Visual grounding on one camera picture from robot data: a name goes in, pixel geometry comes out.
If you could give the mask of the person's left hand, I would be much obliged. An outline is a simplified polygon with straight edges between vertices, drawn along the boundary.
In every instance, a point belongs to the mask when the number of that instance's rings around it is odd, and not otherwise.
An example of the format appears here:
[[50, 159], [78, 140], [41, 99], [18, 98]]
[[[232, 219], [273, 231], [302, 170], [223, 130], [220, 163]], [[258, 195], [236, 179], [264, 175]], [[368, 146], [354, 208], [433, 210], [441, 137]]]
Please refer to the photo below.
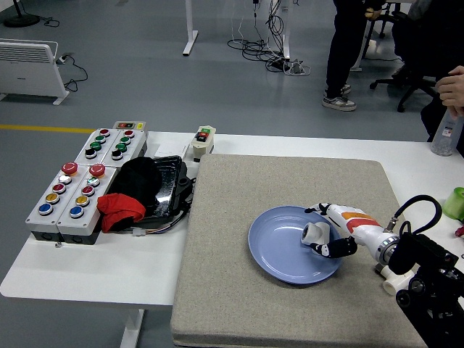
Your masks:
[[463, 116], [463, 73], [463, 66], [459, 65], [451, 70], [448, 76], [441, 78], [436, 83], [442, 105], [444, 105], [453, 116]]

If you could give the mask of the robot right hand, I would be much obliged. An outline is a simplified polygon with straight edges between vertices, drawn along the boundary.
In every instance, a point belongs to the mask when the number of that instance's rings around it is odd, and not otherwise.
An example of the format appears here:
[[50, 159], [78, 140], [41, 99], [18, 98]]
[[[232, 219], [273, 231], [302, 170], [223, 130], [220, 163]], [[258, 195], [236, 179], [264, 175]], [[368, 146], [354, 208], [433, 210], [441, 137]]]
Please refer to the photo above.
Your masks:
[[394, 234], [385, 229], [370, 215], [360, 209], [338, 204], [319, 203], [305, 210], [315, 212], [327, 221], [348, 233], [345, 239], [322, 243], [310, 237], [310, 229], [302, 234], [302, 243], [316, 253], [327, 258], [340, 258], [354, 254], [359, 245], [367, 247], [371, 256], [379, 263], [386, 264], [386, 250], [397, 242]]

